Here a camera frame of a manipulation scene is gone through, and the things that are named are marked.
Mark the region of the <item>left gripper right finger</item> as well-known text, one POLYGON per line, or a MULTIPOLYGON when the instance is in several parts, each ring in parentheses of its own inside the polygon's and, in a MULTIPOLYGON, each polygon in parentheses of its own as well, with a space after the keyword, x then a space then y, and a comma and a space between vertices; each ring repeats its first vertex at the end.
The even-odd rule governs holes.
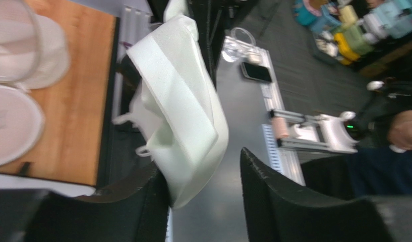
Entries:
POLYGON ((249 241, 412 241, 412 196, 329 197, 247 148, 240 168, 249 241))

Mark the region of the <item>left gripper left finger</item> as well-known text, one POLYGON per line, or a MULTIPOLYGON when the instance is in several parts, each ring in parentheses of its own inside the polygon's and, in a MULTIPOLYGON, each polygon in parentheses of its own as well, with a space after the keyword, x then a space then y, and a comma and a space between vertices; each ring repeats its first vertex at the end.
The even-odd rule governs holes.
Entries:
POLYGON ((0 190, 0 241, 165 241, 168 209, 154 163, 91 196, 0 190))

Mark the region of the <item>white bra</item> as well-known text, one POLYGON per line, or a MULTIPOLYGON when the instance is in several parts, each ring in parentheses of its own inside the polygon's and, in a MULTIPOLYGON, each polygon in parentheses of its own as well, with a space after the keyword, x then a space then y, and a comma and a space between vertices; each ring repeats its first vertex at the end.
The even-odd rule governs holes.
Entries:
POLYGON ((163 24, 127 50, 140 75, 130 121, 146 139, 145 149, 165 177, 170 206, 181 208, 209 182, 226 152, 229 131, 207 72, 197 23, 186 1, 169 1, 163 24))

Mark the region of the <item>white mesh laundry bag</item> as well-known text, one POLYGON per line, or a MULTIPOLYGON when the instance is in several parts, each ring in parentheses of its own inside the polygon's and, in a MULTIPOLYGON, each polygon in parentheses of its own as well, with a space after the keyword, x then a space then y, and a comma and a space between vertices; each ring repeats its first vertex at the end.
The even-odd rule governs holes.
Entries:
POLYGON ((29 92, 58 82, 70 68, 63 28, 25 1, 0 1, 0 166, 39 141, 45 115, 29 92))

